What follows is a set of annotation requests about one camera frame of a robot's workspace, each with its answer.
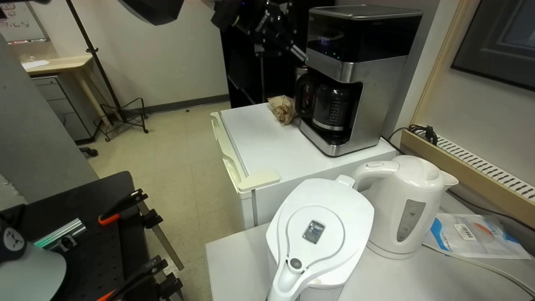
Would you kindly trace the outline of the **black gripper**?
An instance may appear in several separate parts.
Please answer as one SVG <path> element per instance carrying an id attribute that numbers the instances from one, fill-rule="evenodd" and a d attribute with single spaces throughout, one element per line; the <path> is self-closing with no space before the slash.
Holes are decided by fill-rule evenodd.
<path id="1" fill-rule="evenodd" d="M 258 43 L 271 43 L 273 47 L 290 50 L 298 60 L 307 62 L 307 52 L 293 45 L 293 28 L 288 15 L 286 3 L 265 2 L 256 12 L 251 35 Z"/>

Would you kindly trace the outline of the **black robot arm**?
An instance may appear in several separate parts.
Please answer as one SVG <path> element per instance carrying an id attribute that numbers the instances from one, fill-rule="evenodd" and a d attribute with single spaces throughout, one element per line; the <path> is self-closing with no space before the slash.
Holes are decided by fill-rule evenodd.
<path id="1" fill-rule="evenodd" d="M 153 25 L 179 18 L 186 0 L 119 0 L 131 13 Z M 307 52 L 297 43 L 297 28 L 290 13 L 293 0 L 215 0 L 211 22 L 221 28 L 238 28 L 255 45 L 273 45 L 307 62 Z"/>

